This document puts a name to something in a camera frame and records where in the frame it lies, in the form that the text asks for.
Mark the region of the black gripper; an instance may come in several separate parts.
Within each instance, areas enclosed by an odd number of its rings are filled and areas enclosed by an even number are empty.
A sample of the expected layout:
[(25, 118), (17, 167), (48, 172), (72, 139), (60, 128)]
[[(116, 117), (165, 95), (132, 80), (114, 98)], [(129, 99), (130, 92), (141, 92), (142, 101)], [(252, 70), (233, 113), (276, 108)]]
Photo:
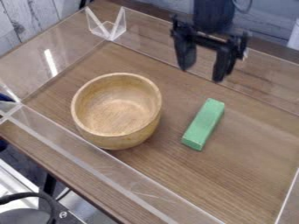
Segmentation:
[(231, 74), (236, 58), (241, 59), (247, 48), (248, 34), (232, 28), (235, 10), (247, 13), (249, 7), (239, 8), (235, 0), (195, 0), (192, 21), (172, 16), (171, 36), (179, 68), (185, 71), (196, 62), (196, 45), (216, 53), (212, 81), (223, 82)]

